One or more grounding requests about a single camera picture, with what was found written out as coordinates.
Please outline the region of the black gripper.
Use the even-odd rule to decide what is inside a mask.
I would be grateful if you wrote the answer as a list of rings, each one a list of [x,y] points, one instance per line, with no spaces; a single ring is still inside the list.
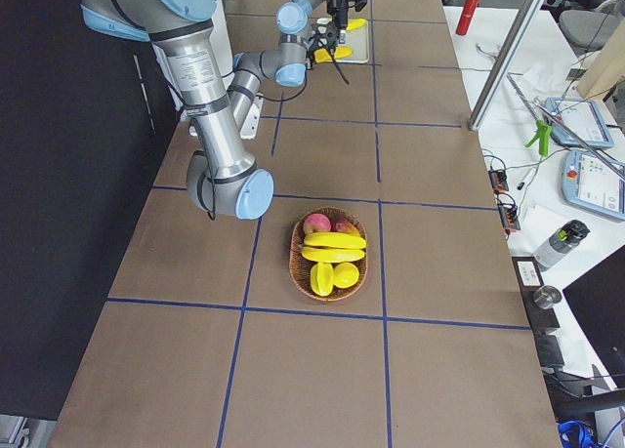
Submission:
[[[332,23],[340,29],[340,36],[345,37],[348,27],[348,0],[327,0],[327,13],[332,16]]]
[[[318,35],[313,35],[308,42],[306,65],[307,70],[314,69],[319,63],[320,59],[316,56],[317,52],[322,49],[322,41]]]

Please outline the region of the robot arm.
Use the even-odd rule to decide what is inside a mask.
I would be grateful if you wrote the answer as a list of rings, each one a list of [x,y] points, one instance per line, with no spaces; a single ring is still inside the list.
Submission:
[[[331,22],[338,29],[338,38],[341,43],[345,41],[346,30],[349,23],[350,0],[290,0],[279,7],[276,13],[278,30],[285,35],[295,35],[302,32],[309,23],[309,18],[314,9],[324,3],[326,12]]]
[[[285,87],[303,84],[309,16],[323,1],[283,4],[276,14],[278,48],[232,58],[230,84],[210,41],[221,0],[81,0],[81,8],[91,29],[149,42],[164,52],[202,146],[187,169],[194,204],[212,216],[255,220],[269,208],[274,183],[244,148],[240,130],[263,80]]]

